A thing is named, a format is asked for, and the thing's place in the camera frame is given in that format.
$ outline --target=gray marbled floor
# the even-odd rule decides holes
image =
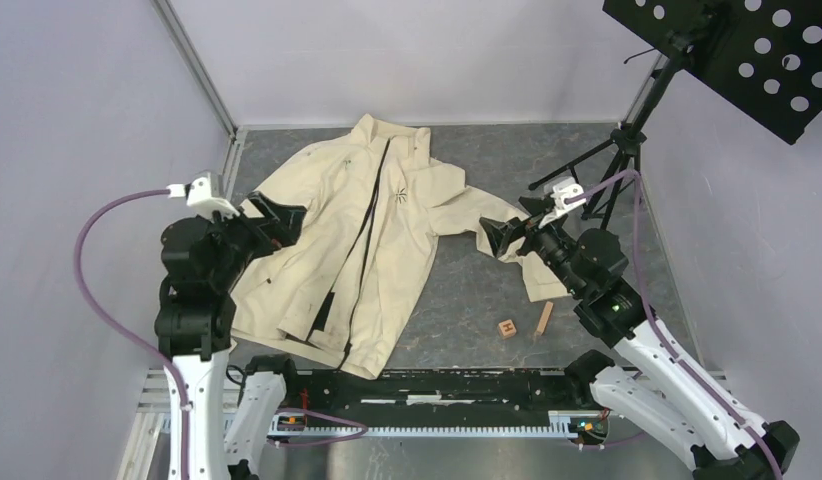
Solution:
[[[474,125],[432,128],[432,155],[467,172],[469,185],[513,204],[527,195],[526,185],[608,137],[610,124]],[[245,195],[299,149],[339,137],[348,129],[249,132],[233,201]],[[582,164],[579,179],[592,185],[602,177],[613,149]],[[632,192],[621,195],[609,229],[620,235],[624,252],[632,251]],[[642,215],[641,258],[650,300],[669,329],[694,353],[676,293],[648,215]],[[568,221],[571,234],[598,221]],[[573,313],[575,302],[555,301],[546,334],[534,338],[543,302],[529,303],[519,266],[502,264],[476,251],[470,234],[442,237],[420,301],[387,364],[388,368],[471,366],[563,367],[591,348],[607,351],[588,335]],[[634,284],[630,267],[626,278]],[[511,319],[518,334],[502,340],[497,323]],[[237,364],[267,347],[242,342],[232,353]],[[319,364],[297,360],[303,367]]]

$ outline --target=cream jacket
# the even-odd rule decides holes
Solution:
[[[296,245],[252,262],[232,297],[233,335],[373,379],[387,363],[426,283],[438,237],[476,234],[479,217],[525,213],[464,184],[464,171],[429,156],[428,128],[367,115],[341,138],[304,148],[258,191],[308,209]],[[248,202],[247,215],[258,215]],[[532,253],[512,245],[530,301],[566,295]]]

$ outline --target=tripod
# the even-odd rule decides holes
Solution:
[[[658,102],[667,91],[667,87],[670,85],[670,80],[672,80],[673,76],[680,70],[685,68],[688,61],[689,45],[690,43],[687,41],[679,44],[677,49],[674,50],[674,53],[668,57],[668,60],[664,66],[653,72],[652,76],[655,78],[655,83],[653,83],[652,87],[650,87],[649,93],[647,93],[644,103],[637,115],[635,115],[632,123],[621,124],[619,128],[615,128],[611,132],[608,140],[588,150],[584,154],[568,162],[561,168],[556,169],[554,172],[543,177],[542,179],[529,184],[529,190],[537,189],[541,185],[568,170],[573,178],[578,182],[579,177],[576,175],[576,166],[611,145],[617,145],[617,153],[608,165],[608,169],[606,169],[605,175],[602,177],[602,181],[611,178],[617,172],[621,172],[629,168],[630,162],[632,162],[635,170],[640,171],[641,144],[643,144],[647,139],[642,130],[644,125],[646,125],[647,120],[649,120],[653,110],[655,110],[655,107],[658,105]],[[614,204],[617,202],[618,195],[620,195],[620,192],[628,188],[631,184],[632,182],[630,181],[623,186],[623,180],[618,180],[611,189],[611,195],[609,196],[608,201],[600,206],[597,206],[597,204],[605,195],[605,192],[599,192],[591,197],[590,201],[585,205],[584,210],[582,211],[582,220],[602,218],[600,228],[605,230],[608,227],[609,220],[611,220],[611,213],[614,211]]]

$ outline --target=white wall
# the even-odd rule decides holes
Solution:
[[[172,0],[240,125],[619,120],[652,60],[602,0]]]
[[[791,147],[684,73],[646,134],[650,203],[705,356],[799,431],[787,478],[822,479],[822,113]]]
[[[148,0],[0,2],[0,479],[114,477],[152,361],[83,303],[73,243],[107,201],[222,166],[206,103]],[[85,252],[150,340],[172,202],[114,212]]]

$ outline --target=black perforated panel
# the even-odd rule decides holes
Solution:
[[[702,0],[605,0],[603,10],[665,55]],[[822,111],[822,0],[725,0],[727,34],[687,70],[794,144]]]

